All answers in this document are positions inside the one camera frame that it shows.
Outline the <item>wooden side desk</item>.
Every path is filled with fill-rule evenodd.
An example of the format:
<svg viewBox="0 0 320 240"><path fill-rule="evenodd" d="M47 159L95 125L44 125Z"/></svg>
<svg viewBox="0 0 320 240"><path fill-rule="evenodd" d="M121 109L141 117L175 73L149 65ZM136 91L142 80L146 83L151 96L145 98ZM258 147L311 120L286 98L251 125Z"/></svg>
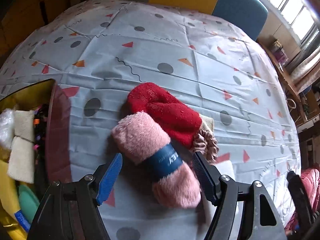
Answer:
<svg viewBox="0 0 320 240"><path fill-rule="evenodd" d="M305 112L303 110L303 105L302 105L302 102L301 102L301 98L300 98L300 96L298 94L298 90L296 89L296 87L295 87L290 75L288 74L288 72L285 69L282 68L280 63L277 61L276 57L267 48L267 46L265 46L261 42L261 40L259 38L257 39L257 43L263 48L263 50L268 55L270 61L274 65L274 68L275 68L275 70L276 70L276 72L278 74L279 82L282 83L285 86L285 88L287 89L287 91L291 94L291 96L293 96L293 100L295 101L295 103L297 105L297 111L299 111L302 120L304 122L306 122L307 118L306 118L306 114L305 114Z"/></svg>

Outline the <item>black wig with beads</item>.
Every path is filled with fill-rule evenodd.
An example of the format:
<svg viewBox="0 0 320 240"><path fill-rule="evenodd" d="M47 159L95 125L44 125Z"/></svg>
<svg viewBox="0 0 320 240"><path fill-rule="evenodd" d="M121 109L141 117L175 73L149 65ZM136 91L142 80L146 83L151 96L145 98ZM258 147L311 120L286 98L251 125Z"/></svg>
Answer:
<svg viewBox="0 0 320 240"><path fill-rule="evenodd" d="M44 162L46 149L46 133L49 104L44 103L34 111L34 153L35 168L41 167Z"/></svg>

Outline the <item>yellow sponge block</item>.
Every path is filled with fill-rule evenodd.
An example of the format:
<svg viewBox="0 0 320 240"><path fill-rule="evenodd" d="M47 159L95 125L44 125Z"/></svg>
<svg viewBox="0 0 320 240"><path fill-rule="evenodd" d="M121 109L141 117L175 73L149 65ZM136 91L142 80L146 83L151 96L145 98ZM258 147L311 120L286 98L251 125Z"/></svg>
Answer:
<svg viewBox="0 0 320 240"><path fill-rule="evenodd" d="M0 164L0 173L1 173L1 204L3 209L18 223L21 223L17 220L15 213L20 211L20 205L18 202L18 194L16 190L15 181L10 178L7 174L8 163L1 160Z"/></svg>

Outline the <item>gold metal tray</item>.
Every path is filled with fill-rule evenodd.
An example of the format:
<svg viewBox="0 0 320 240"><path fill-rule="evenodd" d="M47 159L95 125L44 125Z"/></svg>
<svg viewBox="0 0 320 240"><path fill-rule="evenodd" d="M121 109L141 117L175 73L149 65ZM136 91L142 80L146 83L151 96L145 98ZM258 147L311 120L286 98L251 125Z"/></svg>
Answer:
<svg viewBox="0 0 320 240"><path fill-rule="evenodd" d="M1 239L26 239L39 202L55 180L72 180L71 103L54 79L1 100Z"/></svg>

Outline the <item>cream folded cloth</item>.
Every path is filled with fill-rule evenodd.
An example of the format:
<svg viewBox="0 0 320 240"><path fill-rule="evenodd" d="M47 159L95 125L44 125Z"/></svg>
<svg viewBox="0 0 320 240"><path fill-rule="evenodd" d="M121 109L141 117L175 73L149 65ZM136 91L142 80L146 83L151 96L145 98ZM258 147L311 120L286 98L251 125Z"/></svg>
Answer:
<svg viewBox="0 0 320 240"><path fill-rule="evenodd" d="M34 183L34 111L14 111L14 138L7 174L28 184Z"/></svg>

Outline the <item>red knitted hat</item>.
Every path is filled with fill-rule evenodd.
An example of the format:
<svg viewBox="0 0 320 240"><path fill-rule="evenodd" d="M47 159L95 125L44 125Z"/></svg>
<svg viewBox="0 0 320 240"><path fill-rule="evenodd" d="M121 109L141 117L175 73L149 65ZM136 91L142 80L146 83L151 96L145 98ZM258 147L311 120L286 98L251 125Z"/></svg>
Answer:
<svg viewBox="0 0 320 240"><path fill-rule="evenodd" d="M202 124L199 113L162 87L151 82L142 83L131 90L127 104L132 113L148 113L169 137L184 147L193 146L194 135Z"/></svg>

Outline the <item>window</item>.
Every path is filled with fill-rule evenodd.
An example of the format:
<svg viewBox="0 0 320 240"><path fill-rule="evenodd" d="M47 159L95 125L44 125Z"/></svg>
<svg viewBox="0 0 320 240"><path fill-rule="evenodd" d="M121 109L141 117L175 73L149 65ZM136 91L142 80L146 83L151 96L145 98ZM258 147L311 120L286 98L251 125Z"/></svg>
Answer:
<svg viewBox="0 0 320 240"><path fill-rule="evenodd" d="M312 13L302 0L260 0L265 7L285 22L289 32L299 44L313 39L319 32L312 18Z"/></svg>

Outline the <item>green round sponge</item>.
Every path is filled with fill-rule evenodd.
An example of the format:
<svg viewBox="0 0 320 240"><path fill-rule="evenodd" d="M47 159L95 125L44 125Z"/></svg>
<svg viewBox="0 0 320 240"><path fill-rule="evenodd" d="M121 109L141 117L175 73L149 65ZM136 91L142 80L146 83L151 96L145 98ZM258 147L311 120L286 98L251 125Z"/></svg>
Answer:
<svg viewBox="0 0 320 240"><path fill-rule="evenodd" d="M27 185L18 187L18 202L26 220L31 224L39 207L39 200Z"/></svg>

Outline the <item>blue small packet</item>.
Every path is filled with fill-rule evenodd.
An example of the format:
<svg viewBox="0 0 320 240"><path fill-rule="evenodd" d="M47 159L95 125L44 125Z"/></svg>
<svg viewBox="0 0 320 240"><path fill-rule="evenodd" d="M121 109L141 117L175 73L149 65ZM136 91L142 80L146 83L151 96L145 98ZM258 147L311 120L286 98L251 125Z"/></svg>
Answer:
<svg viewBox="0 0 320 240"><path fill-rule="evenodd" d="M28 220L25 218L21 210L18 210L16 213L14 213L14 216L19 223L19 225L23 228L25 232L29 232L31 224L28 222Z"/></svg>

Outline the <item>pink satin scrunchie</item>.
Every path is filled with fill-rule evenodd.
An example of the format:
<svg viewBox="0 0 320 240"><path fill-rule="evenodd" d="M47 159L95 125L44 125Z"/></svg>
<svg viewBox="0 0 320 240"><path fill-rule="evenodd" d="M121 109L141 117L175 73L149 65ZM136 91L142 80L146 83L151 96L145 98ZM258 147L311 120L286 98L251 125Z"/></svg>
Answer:
<svg viewBox="0 0 320 240"><path fill-rule="evenodd" d="M200 129L194 135L191 152L200 152L210 165L216 164L219 147L211 130Z"/></svg>

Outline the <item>clear plastic bag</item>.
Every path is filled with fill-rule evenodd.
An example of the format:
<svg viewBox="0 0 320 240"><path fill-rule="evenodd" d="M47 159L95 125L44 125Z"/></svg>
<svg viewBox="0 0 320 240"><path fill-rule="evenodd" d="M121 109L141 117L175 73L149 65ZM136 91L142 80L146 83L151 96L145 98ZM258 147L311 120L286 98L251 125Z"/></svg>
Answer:
<svg viewBox="0 0 320 240"><path fill-rule="evenodd" d="M0 141L1 146L10 150L14 138L14 110L5 109L0 116Z"/></svg>

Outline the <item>purple box on desk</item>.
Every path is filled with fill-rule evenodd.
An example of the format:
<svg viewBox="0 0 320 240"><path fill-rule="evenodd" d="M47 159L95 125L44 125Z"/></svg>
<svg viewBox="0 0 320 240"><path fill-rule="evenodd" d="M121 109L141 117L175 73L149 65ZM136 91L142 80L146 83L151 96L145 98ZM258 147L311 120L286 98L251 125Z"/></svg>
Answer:
<svg viewBox="0 0 320 240"><path fill-rule="evenodd" d="M285 65L289 60L283 48L279 48L277 51L275 51L274 57L282 66Z"/></svg>

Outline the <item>white foam block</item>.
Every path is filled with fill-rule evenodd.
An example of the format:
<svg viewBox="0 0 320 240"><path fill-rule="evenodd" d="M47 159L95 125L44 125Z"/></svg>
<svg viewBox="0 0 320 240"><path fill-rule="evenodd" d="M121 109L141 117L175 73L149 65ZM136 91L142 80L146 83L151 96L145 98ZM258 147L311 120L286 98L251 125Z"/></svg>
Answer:
<svg viewBox="0 0 320 240"><path fill-rule="evenodd" d="M235 180L235 173L232 162L230 160L222 161L220 163L217 163L215 166L221 175L227 175Z"/></svg>

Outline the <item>patterned white bed sheet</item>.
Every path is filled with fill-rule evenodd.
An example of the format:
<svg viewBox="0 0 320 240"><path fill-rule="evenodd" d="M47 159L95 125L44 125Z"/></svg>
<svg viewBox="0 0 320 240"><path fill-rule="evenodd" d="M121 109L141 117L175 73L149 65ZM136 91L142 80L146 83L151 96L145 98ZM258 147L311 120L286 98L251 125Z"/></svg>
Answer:
<svg viewBox="0 0 320 240"><path fill-rule="evenodd" d="M236 179L262 181L281 221L290 220L296 127L272 63L241 29L171 7L84 2L18 44L1 69L1 96L49 78L71 96L68 161L55 151L55 174L79 179L105 161L127 95L153 82L214 119L219 155Z"/></svg>

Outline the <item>pink quilted fabric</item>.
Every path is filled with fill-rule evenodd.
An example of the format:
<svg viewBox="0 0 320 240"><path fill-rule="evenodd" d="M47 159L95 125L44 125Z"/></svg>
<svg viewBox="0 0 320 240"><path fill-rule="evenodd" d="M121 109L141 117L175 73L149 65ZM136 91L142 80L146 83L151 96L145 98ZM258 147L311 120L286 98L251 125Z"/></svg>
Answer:
<svg viewBox="0 0 320 240"><path fill-rule="evenodd" d="M313 212L319 209L319 170L308 168L300 176ZM285 226L286 231L293 231L298 226L297 213L294 212L291 219Z"/></svg>

